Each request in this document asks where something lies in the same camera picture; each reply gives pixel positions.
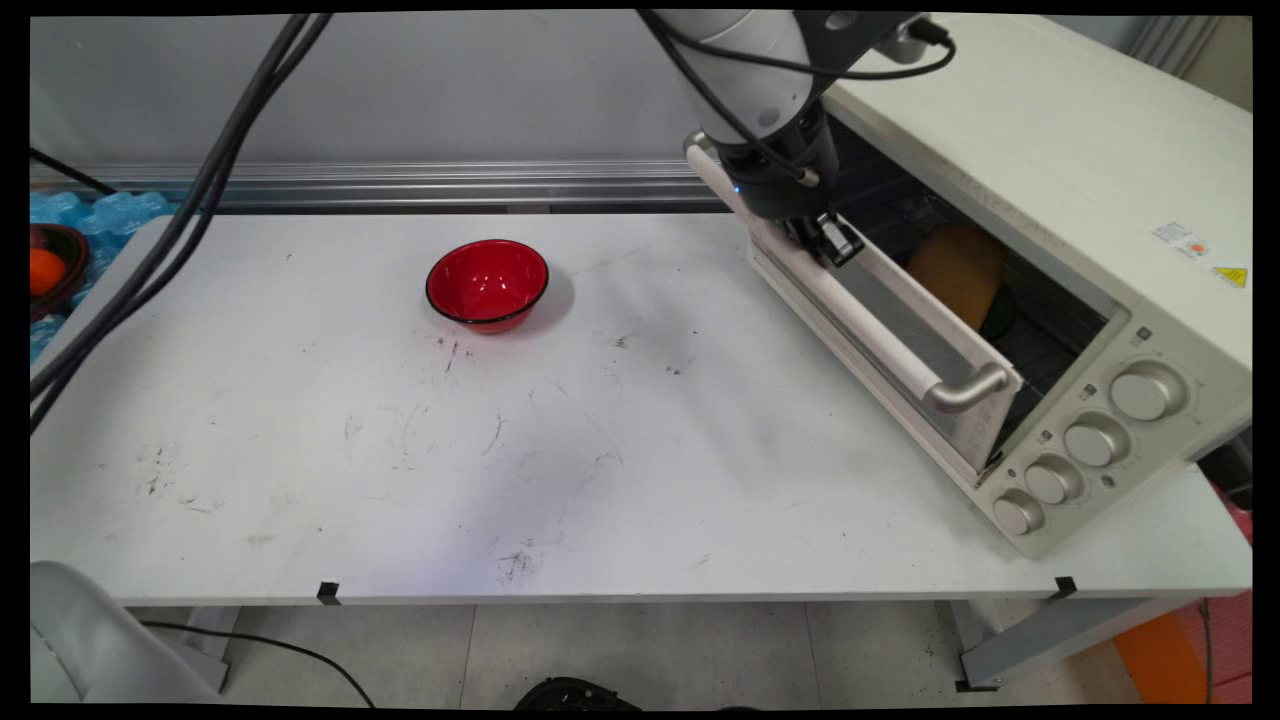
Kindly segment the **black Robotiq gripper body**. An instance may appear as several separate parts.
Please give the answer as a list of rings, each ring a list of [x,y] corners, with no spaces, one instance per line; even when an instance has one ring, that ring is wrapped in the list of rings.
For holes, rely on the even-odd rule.
[[[826,214],[832,205],[838,156],[824,108],[806,105],[764,145],[769,156],[749,143],[714,142],[719,164],[745,208],[773,222]]]

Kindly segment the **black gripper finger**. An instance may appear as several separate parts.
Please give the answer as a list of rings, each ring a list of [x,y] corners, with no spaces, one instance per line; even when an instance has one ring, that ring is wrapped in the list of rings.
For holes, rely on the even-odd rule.
[[[823,266],[842,265],[842,231],[831,215],[795,217],[783,222],[787,234]]]
[[[844,266],[865,247],[865,238],[840,213],[815,219],[814,259],[824,266]]]

